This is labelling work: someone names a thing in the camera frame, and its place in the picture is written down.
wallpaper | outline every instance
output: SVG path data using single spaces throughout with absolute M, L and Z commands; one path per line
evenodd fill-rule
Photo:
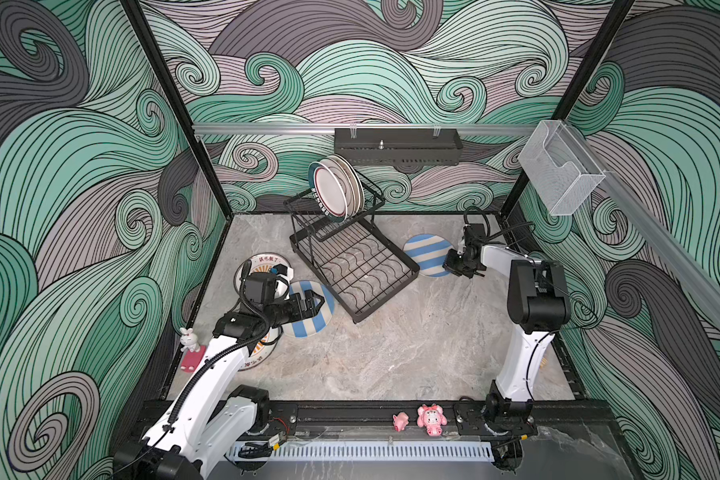
M 118 0 L 0 0 L 0 480 L 99 478 L 225 223 Z
M 648 2 L 641 8 L 669 5 Z M 610 1 L 142 0 L 195 122 L 535 124 Z M 524 138 L 463 138 L 457 167 L 360 170 L 386 210 L 498 208 Z M 210 135 L 238 211 L 283 210 L 331 136 Z
M 720 287 L 720 2 L 628 19 L 570 121 Z M 536 223 L 528 250 L 565 264 L 582 328 L 561 335 L 646 477 L 720 478 L 716 319 L 604 191 L 551 217 L 528 188 L 514 216 Z

white bunny figurine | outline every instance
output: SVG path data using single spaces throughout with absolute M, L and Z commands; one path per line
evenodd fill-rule
M 197 334 L 192 333 L 192 329 L 180 328 L 179 331 L 181 331 L 179 342 L 184 345 L 181 347 L 181 351 L 199 352 L 200 344 L 197 342 Z

stacked plate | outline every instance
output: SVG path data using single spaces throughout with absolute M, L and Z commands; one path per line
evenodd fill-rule
M 318 205 L 334 222 L 343 222 L 356 215 L 365 204 L 357 172 L 338 155 L 312 162 L 308 179 Z

pink plush character figurine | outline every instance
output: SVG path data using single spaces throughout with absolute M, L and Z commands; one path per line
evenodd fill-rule
M 431 407 L 422 405 L 418 408 L 418 420 L 416 424 L 420 427 L 427 427 L 427 434 L 431 437 L 439 437 L 442 434 L 443 429 L 441 425 L 448 423 L 443 415 L 443 407 L 433 403 Z
M 403 430 L 405 430 L 405 426 L 408 424 L 408 414 L 405 412 L 400 412 L 397 415 L 393 415 L 392 424 L 394 425 L 394 430 L 396 432 L 402 432 Z

black dish rack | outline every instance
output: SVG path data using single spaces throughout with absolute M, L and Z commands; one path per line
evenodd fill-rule
M 294 231 L 290 236 L 293 251 L 355 323 L 405 288 L 419 272 L 418 264 L 375 225 L 373 213 L 384 205 L 384 196 L 360 175 L 365 180 L 365 209 L 341 223 L 320 211 L 312 190 L 285 201 Z

